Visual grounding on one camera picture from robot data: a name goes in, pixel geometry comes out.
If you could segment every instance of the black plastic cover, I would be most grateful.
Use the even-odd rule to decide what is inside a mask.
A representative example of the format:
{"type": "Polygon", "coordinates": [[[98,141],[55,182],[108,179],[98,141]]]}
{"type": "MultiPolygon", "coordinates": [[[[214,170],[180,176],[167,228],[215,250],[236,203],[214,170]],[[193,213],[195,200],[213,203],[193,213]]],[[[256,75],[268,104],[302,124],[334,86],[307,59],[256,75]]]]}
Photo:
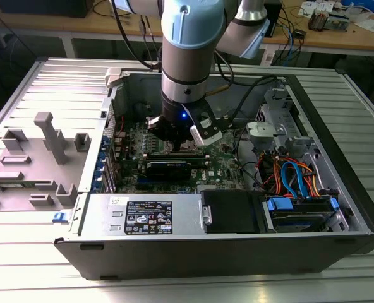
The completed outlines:
{"type": "Polygon", "coordinates": [[[265,229],[265,201],[262,193],[251,191],[208,190],[202,191],[203,206],[209,206],[212,224],[208,234],[258,234],[265,229]]]}

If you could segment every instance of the metal bracket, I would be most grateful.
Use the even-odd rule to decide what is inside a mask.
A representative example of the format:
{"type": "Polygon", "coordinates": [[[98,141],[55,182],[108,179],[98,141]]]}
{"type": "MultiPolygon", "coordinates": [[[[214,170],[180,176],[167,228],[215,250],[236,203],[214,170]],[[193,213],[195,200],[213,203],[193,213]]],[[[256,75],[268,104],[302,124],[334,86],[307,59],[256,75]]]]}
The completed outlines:
{"type": "Polygon", "coordinates": [[[203,205],[202,206],[202,221],[205,225],[212,224],[212,216],[211,216],[211,206],[203,205]]]}
{"type": "Polygon", "coordinates": [[[123,77],[128,77],[130,74],[123,72],[121,68],[109,68],[104,76],[106,87],[111,88],[120,85],[123,82],[123,77]]]}
{"type": "Polygon", "coordinates": [[[76,199],[75,207],[73,208],[71,217],[71,227],[69,229],[69,232],[73,235],[81,235],[81,228],[83,227],[86,216],[88,199],[88,193],[81,193],[76,199]]]}

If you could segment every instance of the aluminum profile table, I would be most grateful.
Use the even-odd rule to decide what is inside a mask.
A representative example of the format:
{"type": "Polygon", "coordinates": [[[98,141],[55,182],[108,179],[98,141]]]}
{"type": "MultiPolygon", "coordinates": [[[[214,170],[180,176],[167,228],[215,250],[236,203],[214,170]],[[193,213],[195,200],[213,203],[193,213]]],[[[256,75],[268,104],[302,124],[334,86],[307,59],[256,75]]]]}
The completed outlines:
{"type": "MultiPolygon", "coordinates": [[[[0,113],[0,136],[17,127],[38,136],[28,123],[40,108],[52,111],[69,138],[80,129],[92,134],[93,119],[107,93],[106,70],[123,64],[76,59],[35,63],[0,113]],[[79,117],[76,123],[70,119],[71,110],[79,117]]],[[[237,74],[271,74],[281,68],[239,66],[235,70],[237,74]]],[[[374,106],[348,76],[334,70],[283,71],[298,77],[374,201],[374,106]]],[[[88,281],[52,245],[53,238],[68,228],[52,224],[54,213],[0,212],[0,302],[79,298],[94,302],[374,301],[374,251],[346,257],[321,273],[306,275],[88,281]]]]}

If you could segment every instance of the table leg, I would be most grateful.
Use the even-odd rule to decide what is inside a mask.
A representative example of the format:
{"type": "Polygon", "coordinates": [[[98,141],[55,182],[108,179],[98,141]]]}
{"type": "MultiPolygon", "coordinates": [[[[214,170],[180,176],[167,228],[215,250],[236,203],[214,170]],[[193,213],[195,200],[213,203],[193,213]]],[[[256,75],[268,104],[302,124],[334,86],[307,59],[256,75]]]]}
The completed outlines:
{"type": "Polygon", "coordinates": [[[71,37],[61,37],[63,47],[65,49],[66,57],[67,58],[76,58],[76,51],[73,47],[71,37]]]}
{"type": "Polygon", "coordinates": [[[279,44],[267,44],[263,53],[262,63],[260,63],[260,65],[271,66],[274,60],[275,52],[277,52],[279,48],[279,44]]]}

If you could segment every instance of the blue latch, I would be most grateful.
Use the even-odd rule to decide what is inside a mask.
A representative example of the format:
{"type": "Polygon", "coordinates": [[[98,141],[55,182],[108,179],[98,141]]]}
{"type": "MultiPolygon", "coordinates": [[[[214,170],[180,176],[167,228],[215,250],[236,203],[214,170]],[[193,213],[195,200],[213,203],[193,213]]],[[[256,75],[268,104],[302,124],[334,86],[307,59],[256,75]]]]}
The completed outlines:
{"type": "Polygon", "coordinates": [[[102,171],[100,171],[100,170],[96,170],[96,171],[93,173],[93,177],[95,177],[95,178],[99,178],[99,177],[102,176],[102,174],[103,174],[102,171]]]}
{"type": "Polygon", "coordinates": [[[52,219],[53,223],[67,223],[66,214],[65,213],[56,213],[54,218],[52,219]]]}
{"type": "Polygon", "coordinates": [[[110,138],[107,136],[103,136],[101,140],[101,146],[110,145],[110,138]]]}
{"type": "Polygon", "coordinates": [[[332,204],[334,210],[338,210],[340,208],[336,198],[330,198],[330,203],[332,204]]]}
{"type": "Polygon", "coordinates": [[[102,169],[102,168],[104,167],[104,163],[101,162],[101,161],[97,161],[97,162],[96,162],[96,167],[97,167],[98,169],[102,169]]]}
{"type": "Polygon", "coordinates": [[[293,203],[289,198],[274,197],[267,201],[268,210],[293,210],[293,203]]]}
{"type": "Polygon", "coordinates": [[[106,158],[106,155],[105,155],[105,153],[103,153],[102,151],[100,151],[99,155],[97,156],[97,158],[101,161],[101,160],[104,160],[106,158]]]}

